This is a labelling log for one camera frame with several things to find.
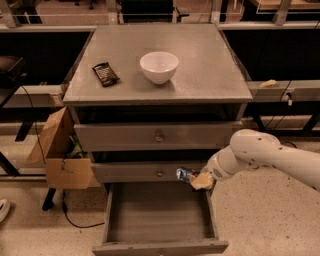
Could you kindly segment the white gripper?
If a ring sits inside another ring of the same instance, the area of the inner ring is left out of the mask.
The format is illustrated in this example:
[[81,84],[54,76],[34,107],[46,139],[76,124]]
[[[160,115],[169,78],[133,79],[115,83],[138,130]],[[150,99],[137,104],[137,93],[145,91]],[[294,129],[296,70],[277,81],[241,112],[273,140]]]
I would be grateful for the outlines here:
[[216,152],[203,168],[204,173],[200,173],[192,180],[194,189],[210,190],[213,187],[214,179],[218,181],[226,180],[237,172],[242,171],[247,163],[238,159],[230,146]]

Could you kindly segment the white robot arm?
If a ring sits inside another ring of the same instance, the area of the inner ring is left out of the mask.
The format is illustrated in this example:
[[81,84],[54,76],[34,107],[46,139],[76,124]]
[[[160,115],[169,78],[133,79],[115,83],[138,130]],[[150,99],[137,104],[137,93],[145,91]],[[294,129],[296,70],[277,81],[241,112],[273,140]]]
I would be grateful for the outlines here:
[[257,166],[273,167],[320,191],[320,154],[284,146],[273,135],[242,129],[230,143],[215,153],[191,185],[210,189],[215,180],[222,181],[237,172]]

